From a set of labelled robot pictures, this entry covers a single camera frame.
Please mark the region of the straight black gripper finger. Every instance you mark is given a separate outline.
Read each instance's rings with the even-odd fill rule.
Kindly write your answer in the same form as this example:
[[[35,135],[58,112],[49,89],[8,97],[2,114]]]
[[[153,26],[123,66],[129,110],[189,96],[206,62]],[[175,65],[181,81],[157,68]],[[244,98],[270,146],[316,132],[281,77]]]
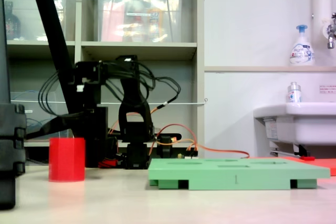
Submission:
[[[97,168],[105,158],[108,129],[108,108],[96,107],[90,111],[85,126],[86,168]]]

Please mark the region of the curved black gripper finger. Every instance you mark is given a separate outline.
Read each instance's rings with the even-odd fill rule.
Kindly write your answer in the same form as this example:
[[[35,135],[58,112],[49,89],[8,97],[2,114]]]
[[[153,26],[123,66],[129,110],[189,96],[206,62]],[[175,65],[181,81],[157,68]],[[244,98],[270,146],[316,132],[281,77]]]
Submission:
[[[84,112],[79,112],[57,116],[49,122],[50,133],[60,132],[68,129],[76,129],[81,124],[84,115]]]

